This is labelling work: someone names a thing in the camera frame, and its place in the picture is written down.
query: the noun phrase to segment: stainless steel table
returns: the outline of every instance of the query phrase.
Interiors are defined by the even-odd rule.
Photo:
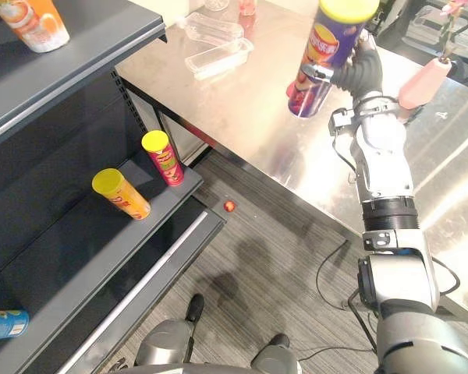
[[[236,2],[217,18],[237,21]],[[311,18],[260,1],[248,62],[221,76],[196,81],[184,58],[211,46],[191,41],[176,26],[168,43],[153,43],[117,66],[144,100],[175,118],[215,149],[243,160],[317,208],[316,214],[347,237],[363,230],[350,170],[333,152],[328,119],[350,107],[333,89],[309,119],[287,108]],[[385,94],[396,96],[419,65],[380,50]],[[339,148],[347,152],[347,139]],[[409,125],[406,156],[413,173],[420,223],[432,253],[461,277],[442,304],[468,322],[468,88],[447,79],[435,99]],[[452,280],[440,271],[441,289]]]

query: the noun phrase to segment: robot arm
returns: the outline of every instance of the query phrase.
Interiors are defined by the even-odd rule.
[[[468,354],[450,325],[434,315],[439,290],[414,206],[403,153],[406,129],[396,100],[384,97],[374,39],[361,35],[352,66],[306,65],[311,79],[350,91],[353,110],[331,116],[332,136],[349,133],[368,255],[359,259],[360,297],[378,313],[377,374],[468,373]]]

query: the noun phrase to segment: plastic container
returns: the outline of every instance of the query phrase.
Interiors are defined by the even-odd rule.
[[[53,51],[69,41],[51,0],[0,0],[0,17],[31,51]]]
[[[142,147],[149,154],[167,185],[180,185],[183,182],[182,167],[165,132],[160,130],[148,132],[142,138]]]
[[[18,337],[26,331],[29,322],[24,310],[0,310],[0,339]]]
[[[224,10],[229,5],[229,0],[204,0],[204,7],[213,12]]]
[[[189,14],[179,26],[185,29],[187,37],[215,46],[223,45],[243,37],[243,27],[237,23],[219,21],[198,12]]]
[[[151,205],[125,179],[118,169],[104,169],[92,179],[92,188],[136,220],[151,212]]]
[[[313,83],[303,73],[304,64],[337,68],[349,57],[364,24],[376,12],[379,0],[320,0],[314,25],[303,53],[289,110],[299,117],[315,115],[331,89],[326,82]]]
[[[249,40],[237,39],[186,58],[186,66],[197,80],[206,79],[244,64],[253,49]]]

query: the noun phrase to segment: purple pringles can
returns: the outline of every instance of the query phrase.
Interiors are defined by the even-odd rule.
[[[331,89],[327,82],[312,82],[301,66],[318,64],[338,68],[345,64],[364,24],[379,0],[320,0],[319,9],[303,53],[294,86],[289,90],[289,110],[298,117],[317,113]]]

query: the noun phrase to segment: orange can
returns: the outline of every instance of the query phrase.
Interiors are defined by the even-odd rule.
[[[136,220],[151,212],[151,205],[125,179],[118,169],[104,169],[92,179],[92,188]]]
[[[0,17],[31,51],[53,51],[69,41],[51,0],[0,0]]]

